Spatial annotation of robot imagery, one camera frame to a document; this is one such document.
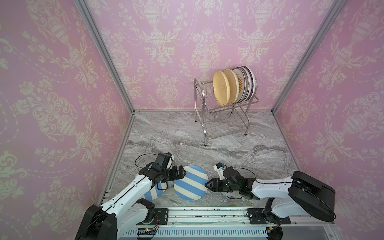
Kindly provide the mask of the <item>blue striped plate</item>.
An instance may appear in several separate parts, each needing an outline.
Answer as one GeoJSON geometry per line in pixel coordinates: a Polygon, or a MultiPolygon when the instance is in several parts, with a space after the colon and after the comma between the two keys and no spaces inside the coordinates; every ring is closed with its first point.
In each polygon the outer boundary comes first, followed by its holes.
{"type": "Polygon", "coordinates": [[[176,194],[185,201],[197,201],[207,192],[205,184],[209,181],[207,173],[198,166],[185,166],[186,175],[174,181],[176,194]]]}
{"type": "Polygon", "coordinates": [[[155,185],[150,191],[146,192],[142,197],[148,201],[153,201],[160,197],[167,188],[166,183],[159,183],[155,185]]]}

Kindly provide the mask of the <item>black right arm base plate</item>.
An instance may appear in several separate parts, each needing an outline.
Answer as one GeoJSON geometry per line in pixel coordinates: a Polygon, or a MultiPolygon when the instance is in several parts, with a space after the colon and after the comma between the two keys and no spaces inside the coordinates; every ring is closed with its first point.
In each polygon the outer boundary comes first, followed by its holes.
{"type": "Polygon", "coordinates": [[[251,225],[289,225],[291,220],[289,217],[280,219],[273,214],[265,215],[262,208],[249,208],[247,209],[246,216],[248,217],[251,225]]]}

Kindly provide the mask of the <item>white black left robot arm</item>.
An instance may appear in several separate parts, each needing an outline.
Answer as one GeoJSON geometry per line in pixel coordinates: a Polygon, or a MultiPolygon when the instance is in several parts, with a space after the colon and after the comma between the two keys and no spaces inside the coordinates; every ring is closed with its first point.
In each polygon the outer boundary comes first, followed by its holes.
{"type": "Polygon", "coordinates": [[[149,224],[155,205],[142,198],[160,183],[183,179],[183,166],[172,166],[170,153],[159,153],[154,162],[140,169],[134,180],[101,206],[90,206],[82,219],[76,240],[118,240],[138,223],[149,224]]]}

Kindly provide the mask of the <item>beige plain plate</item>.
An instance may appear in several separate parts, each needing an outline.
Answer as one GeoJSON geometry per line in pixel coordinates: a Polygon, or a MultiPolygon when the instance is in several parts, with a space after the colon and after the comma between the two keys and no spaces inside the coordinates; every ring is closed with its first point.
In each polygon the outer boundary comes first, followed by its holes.
{"type": "Polygon", "coordinates": [[[224,74],[226,75],[229,82],[229,86],[230,86],[229,88],[230,99],[229,99],[228,105],[232,105],[235,103],[235,101],[239,96],[239,90],[240,90],[239,81],[236,74],[230,69],[224,70],[224,74]]]}

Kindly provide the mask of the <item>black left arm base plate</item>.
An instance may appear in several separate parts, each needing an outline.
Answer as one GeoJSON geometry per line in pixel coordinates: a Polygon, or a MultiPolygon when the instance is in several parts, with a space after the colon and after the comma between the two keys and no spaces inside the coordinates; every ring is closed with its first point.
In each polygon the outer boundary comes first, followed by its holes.
{"type": "Polygon", "coordinates": [[[147,217],[142,222],[144,225],[166,225],[168,223],[169,209],[168,208],[154,208],[149,210],[147,217]]]}

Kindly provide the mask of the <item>pink plate with bear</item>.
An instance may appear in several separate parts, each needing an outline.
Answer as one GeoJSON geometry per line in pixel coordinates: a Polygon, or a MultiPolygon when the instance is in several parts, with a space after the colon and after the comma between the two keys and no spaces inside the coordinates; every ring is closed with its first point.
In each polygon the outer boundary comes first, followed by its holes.
{"type": "Polygon", "coordinates": [[[246,101],[250,100],[253,93],[254,93],[254,76],[251,72],[251,70],[247,67],[247,66],[242,66],[249,74],[249,83],[250,83],[250,90],[249,90],[249,94],[248,94],[248,97],[246,98],[246,101]]]}

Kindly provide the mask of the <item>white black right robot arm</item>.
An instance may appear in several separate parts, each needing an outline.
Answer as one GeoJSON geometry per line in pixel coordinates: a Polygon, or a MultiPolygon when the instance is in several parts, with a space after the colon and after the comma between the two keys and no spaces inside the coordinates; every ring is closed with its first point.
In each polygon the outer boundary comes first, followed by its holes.
{"type": "Polygon", "coordinates": [[[291,216],[311,216],[323,222],[333,222],[336,191],[331,186],[295,171],[291,177],[276,180],[245,178],[238,168],[222,163],[214,166],[218,178],[209,180],[205,187],[212,192],[238,192],[247,200],[266,199],[262,217],[266,222],[279,224],[291,216]]]}

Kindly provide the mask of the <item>silver metal dish rack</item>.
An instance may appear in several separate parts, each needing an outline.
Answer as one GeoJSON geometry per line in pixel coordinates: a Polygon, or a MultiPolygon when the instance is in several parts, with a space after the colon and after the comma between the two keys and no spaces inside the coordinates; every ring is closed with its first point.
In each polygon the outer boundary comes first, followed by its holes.
{"type": "Polygon", "coordinates": [[[212,81],[201,82],[194,79],[195,122],[199,123],[204,134],[204,146],[210,140],[231,134],[248,134],[251,120],[251,105],[258,103],[257,96],[240,104],[220,106],[213,91],[212,81]]]}

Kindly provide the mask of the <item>red rimmed white plate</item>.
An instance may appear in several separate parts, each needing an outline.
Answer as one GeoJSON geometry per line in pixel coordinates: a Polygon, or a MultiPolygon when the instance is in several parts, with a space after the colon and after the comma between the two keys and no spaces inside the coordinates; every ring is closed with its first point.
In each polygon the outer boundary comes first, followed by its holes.
{"type": "Polygon", "coordinates": [[[240,103],[244,100],[244,97],[246,95],[247,78],[245,77],[245,72],[239,67],[233,68],[232,71],[236,74],[239,81],[240,90],[236,103],[240,103]]]}

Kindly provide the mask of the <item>white floral plate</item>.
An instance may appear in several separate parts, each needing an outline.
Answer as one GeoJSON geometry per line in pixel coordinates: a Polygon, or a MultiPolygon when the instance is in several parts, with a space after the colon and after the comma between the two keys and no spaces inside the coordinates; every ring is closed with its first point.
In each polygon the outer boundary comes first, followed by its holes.
{"type": "Polygon", "coordinates": [[[251,77],[252,77],[252,93],[249,95],[248,97],[248,100],[250,100],[256,93],[257,91],[257,87],[258,87],[258,82],[257,82],[257,78],[255,77],[253,71],[247,67],[247,66],[244,66],[244,68],[246,68],[248,70],[248,72],[250,73],[251,77]]]}

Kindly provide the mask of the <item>yellow plate with bear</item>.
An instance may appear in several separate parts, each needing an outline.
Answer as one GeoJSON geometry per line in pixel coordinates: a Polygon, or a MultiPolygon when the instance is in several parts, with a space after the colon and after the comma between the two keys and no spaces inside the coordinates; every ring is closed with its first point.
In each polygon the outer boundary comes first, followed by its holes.
{"type": "Polygon", "coordinates": [[[213,77],[214,95],[221,107],[230,100],[230,85],[227,76],[222,71],[216,71],[213,77]]]}

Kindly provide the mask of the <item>orange sunburst patterned plate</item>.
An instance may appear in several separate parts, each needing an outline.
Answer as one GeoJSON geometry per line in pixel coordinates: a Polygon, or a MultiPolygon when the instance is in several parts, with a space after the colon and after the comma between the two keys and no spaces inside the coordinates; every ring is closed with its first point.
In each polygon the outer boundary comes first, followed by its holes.
{"type": "Polygon", "coordinates": [[[250,75],[249,71],[244,66],[241,66],[241,69],[245,72],[245,77],[247,78],[246,95],[245,95],[244,100],[243,100],[245,102],[248,100],[249,95],[252,92],[252,79],[251,79],[251,75],[250,75]]]}

